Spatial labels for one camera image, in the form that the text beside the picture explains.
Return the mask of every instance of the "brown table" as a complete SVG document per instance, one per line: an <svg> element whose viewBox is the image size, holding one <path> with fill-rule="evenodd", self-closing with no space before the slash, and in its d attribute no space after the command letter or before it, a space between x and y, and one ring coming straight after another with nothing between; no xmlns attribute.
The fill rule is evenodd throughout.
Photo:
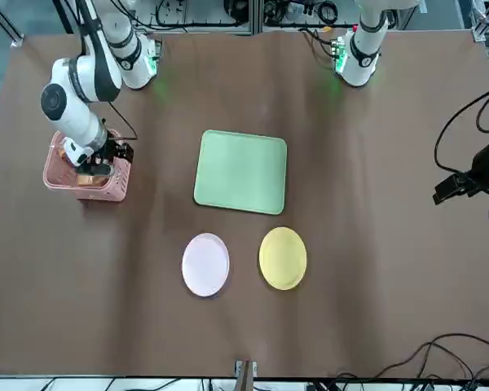
<svg viewBox="0 0 489 391"><path fill-rule="evenodd" d="M11 54L0 96L0 373L231 376L251 358L260 376L372 376L443 332L489 338L489 198L431 199L447 175L433 161L438 132L489 89L470 32L388 34L363 89L319 65L300 33L165 42L157 80L116 102L140 135L121 204L80 203L42 183L54 129L39 96L77 40L27 38ZM129 134L108 106L95 111ZM446 135L443 162L466 168L489 141L474 115ZM281 215L194 203L207 129L286 140ZM308 270L291 292L269 288L257 268L276 226L306 243ZM212 300L194 297L180 269L205 231L231 254ZM445 344L489 363L472 341ZM461 376L443 352L430 372Z"/></svg>

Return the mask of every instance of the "yellow plate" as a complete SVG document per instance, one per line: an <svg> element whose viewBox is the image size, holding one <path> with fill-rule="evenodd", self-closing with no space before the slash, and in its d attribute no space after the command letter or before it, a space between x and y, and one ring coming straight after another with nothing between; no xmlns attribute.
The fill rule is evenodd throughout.
<svg viewBox="0 0 489 391"><path fill-rule="evenodd" d="M295 288L306 272L306 248L297 232L285 226L274 228L259 249L259 265L265 280L274 288Z"/></svg>

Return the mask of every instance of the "pink basket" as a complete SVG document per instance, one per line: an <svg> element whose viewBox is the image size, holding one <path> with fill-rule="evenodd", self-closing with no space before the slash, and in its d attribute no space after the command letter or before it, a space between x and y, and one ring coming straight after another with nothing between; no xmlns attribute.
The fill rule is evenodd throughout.
<svg viewBox="0 0 489 391"><path fill-rule="evenodd" d="M101 187L76 186L77 174L74 168L58 154L58 147L64 136L56 132L49 146L46 164L43 168L43 182L51 190L70 191L79 200L123 201L127 193L130 163L114 158L116 173Z"/></svg>

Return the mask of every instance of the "pink plate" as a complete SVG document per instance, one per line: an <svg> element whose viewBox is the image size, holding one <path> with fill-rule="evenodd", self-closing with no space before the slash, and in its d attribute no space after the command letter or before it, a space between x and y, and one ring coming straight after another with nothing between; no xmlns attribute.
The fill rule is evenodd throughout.
<svg viewBox="0 0 489 391"><path fill-rule="evenodd" d="M181 268L185 284L193 293L201 297L215 295L230 270L227 246L216 235L200 234L185 248Z"/></svg>

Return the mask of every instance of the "cable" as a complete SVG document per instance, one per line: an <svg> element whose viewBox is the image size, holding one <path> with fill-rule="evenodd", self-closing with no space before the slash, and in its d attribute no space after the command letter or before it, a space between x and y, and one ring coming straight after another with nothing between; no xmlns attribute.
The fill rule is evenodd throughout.
<svg viewBox="0 0 489 391"><path fill-rule="evenodd" d="M138 134L136 133L136 130L132 127L132 125L126 120L126 118L117 110L117 108L114 107L114 105L111 102L108 102L108 105L116 112L116 114L126 123L126 125L132 130L132 133L134 133L134 137L116 137L116 138L111 138L114 141L130 141L130 140L137 140L138 139Z"/></svg>
<svg viewBox="0 0 489 391"><path fill-rule="evenodd" d="M391 30L397 27L397 24L399 24L399 13L397 10L389 10L387 13L393 17L393 21L388 25L388 29Z"/></svg>
<svg viewBox="0 0 489 391"><path fill-rule="evenodd" d="M161 11L161 7L163 7L164 2L165 2L165 0L161 0L160 5L156 9L156 23L161 27L171 27L173 29L181 29L184 27L237 27L237 26L241 26L242 24L246 23L246 22L239 22L239 21L236 21L234 23L221 23L221 21L219 21L219 23L208 23L208 22L207 23L197 23L197 22L193 22L193 21L191 23L183 23L183 24L163 23L160 20L160 11Z"/></svg>
<svg viewBox="0 0 489 391"><path fill-rule="evenodd" d="M64 0L64 2L65 2L65 5L67 6L69 12L73 16L74 22L76 23L76 26L78 28L78 33L79 33L80 26L82 25L82 22L78 19L80 17L80 12L78 11L76 0L74 0L74 4L76 5L77 14L74 13L74 10L71 7L71 4L68 2L68 0ZM86 53L85 39L83 38L83 36L81 34L80 34L80 42L81 42L81 53L80 53L80 55L85 55L85 53Z"/></svg>
<svg viewBox="0 0 489 391"><path fill-rule="evenodd" d="M469 391L473 391L475 390L475 387L474 385L476 384L476 381L478 380L478 378L484 373L484 372L487 372L489 371L489 365L486 366L486 367L483 367L481 368L478 372L476 372L476 375L474 375L473 379L471 380L471 382L469 383L469 387L466 388L466 386L462 387L460 390L463 390L463 389L467 389Z"/></svg>
<svg viewBox="0 0 489 391"><path fill-rule="evenodd" d="M332 11L333 17L331 19L329 19L327 16L324 16L324 9L329 9ZM326 0L320 3L320 5L317 7L317 16L322 22L331 26L335 22L337 22L337 19L339 17L339 10L337 9L335 3Z"/></svg>
<svg viewBox="0 0 489 391"><path fill-rule="evenodd" d="M461 171L459 171L458 169L453 169L451 167L448 167L446 165L442 165L439 161L438 161L438 145L440 144L440 141L442 140L442 137L443 135L446 133L446 130L447 128L451 125L451 123L462 113L464 112L465 110L467 110L468 108L471 108L473 105L475 105L476 103L478 103L479 101L481 101L482 99L485 99L487 96L489 96L489 91L488 92L485 92L484 94L481 94L480 96L478 96L476 99L473 99L471 102L467 103L464 107L462 107L461 109L459 109L451 118L449 118L449 120L447 121L446 125L442 128L442 130L440 131L440 134L438 135L438 138L437 138L437 141L436 143L434 144L434 163L440 168L440 169L443 169L445 171L448 171L450 173L454 173L454 174L459 174L459 175L464 175L464 173L462 173Z"/></svg>
<svg viewBox="0 0 489 391"><path fill-rule="evenodd" d="M482 114L484 112L484 110L487 108L487 105L489 104L489 98L483 103L482 107L480 108L480 110L478 110L478 114L476 116L476 127L479 131L481 131L482 133L485 133L485 134L489 134L489 129L484 129L481 125L480 125L480 119L482 117Z"/></svg>
<svg viewBox="0 0 489 391"><path fill-rule="evenodd" d="M328 46L331 46L332 45L332 42L331 41L326 41L325 39L321 38L316 31L315 32L312 32L308 28L299 29L299 31L302 31L303 33L310 34L311 37L313 39L315 39L318 43L322 43L323 45L328 45Z"/></svg>
<svg viewBox="0 0 489 391"><path fill-rule="evenodd" d="M53 377L51 380L49 380L49 382L47 382L47 383L46 383L46 384L45 384L45 385L42 387L42 389L41 389L40 391L46 391L46 390L49 388L49 386L50 386L51 384L53 384L53 383L56 381L56 379L58 379L58 378L57 378L57 377Z"/></svg>
<svg viewBox="0 0 489 391"><path fill-rule="evenodd" d="M178 381L180 381L181 379L174 379L174 380L171 380L169 381L168 383L165 383L163 385L160 385L159 387L155 388L155 389L126 389L125 391L160 391L162 389L165 389L166 387L168 387L169 385L173 384L173 383L176 383Z"/></svg>
<svg viewBox="0 0 489 391"><path fill-rule="evenodd" d="M125 6L121 3L120 0L118 0L118 4L115 3L114 0L110 0L111 4L119 11L121 12L123 15L125 15L127 18L129 18L130 20L133 20L134 22L136 22L138 25L140 26L143 26L143 27L146 27L147 29L151 29L151 30L154 30L154 31L169 31L169 30L174 30L174 29L179 29L179 27L174 27L172 29L156 29L155 27L153 27L152 25L150 24L146 24L142 21L140 21L138 18L136 18L135 16L133 16L129 10L127 10L125 8Z"/></svg>
<svg viewBox="0 0 489 391"><path fill-rule="evenodd" d="M473 339L473 340L477 340L479 342L482 342L483 344L485 345L488 345L489 346L489 340L484 340L483 338L479 337L479 336L474 336L472 334L467 334L467 333L464 333L464 332L452 332L452 333L448 333L448 334L441 334L440 336L436 336L431 342L430 344L434 344L437 340L441 340L441 339L444 339L444 338L450 338L450 337L453 337L453 336L459 336L459 337L463 337L463 338L469 338L469 339ZM424 370L425 370L425 364L426 364L426 361L427 361L427 357L429 355L429 352L431 350L431 345L428 346L428 349L426 350L425 352L425 356L424 356L424 361L422 362L421 364L421 369L418 371L418 374L416 375L416 377L421 377L422 374L424 373Z"/></svg>
<svg viewBox="0 0 489 391"><path fill-rule="evenodd" d="M401 367L402 365L406 365L407 363L411 362L425 347L428 347L428 349L426 350L426 353L425 353L425 356L424 356L424 362L427 362L427 359L429 358L429 354L430 354L430 350L431 348L434 346L436 348L439 348L441 350L443 350L444 352L448 353L450 356L452 356L453 358L455 358L457 361L459 361L460 363L462 363L464 365L464 367L466 367L468 370L469 370L469 373L472 375L473 372L471 371L471 368L460 358L458 357L456 354L454 354L451 350L447 349L447 348L444 348L443 346L439 345L436 343L436 339L434 339L433 341L431 342L425 342L424 344L420 345L418 347L418 349L416 349L411 356L409 356L408 358L406 358L405 360L401 361L401 362L397 362L395 364L391 364L387 367L385 367L384 369L382 369L379 373L377 373L373 378L372 380L376 380L378 378L380 378L382 375L384 375L387 371L389 371L390 369L393 369L393 368L396 368L396 367ZM417 378L420 378L421 375L422 375L422 372L423 370L421 369L421 373L420 375L417 376Z"/></svg>
<svg viewBox="0 0 489 391"><path fill-rule="evenodd" d="M408 24L409 24L411 18L413 17L413 15L415 15L415 11L416 11L417 8L418 8L418 6L415 6L415 8L412 9L411 15L407 18L406 24L404 25L404 27L402 28L402 30L405 30L408 27Z"/></svg>
<svg viewBox="0 0 489 391"><path fill-rule="evenodd" d="M111 382L108 384L107 388L104 391L108 391L108 389L111 388L112 383L114 383L117 380L117 377L113 377Z"/></svg>
<svg viewBox="0 0 489 391"><path fill-rule="evenodd" d="M319 42L319 45L320 45L320 48L323 50L323 52L331 59L333 57L332 52L326 50L326 46L322 42Z"/></svg>

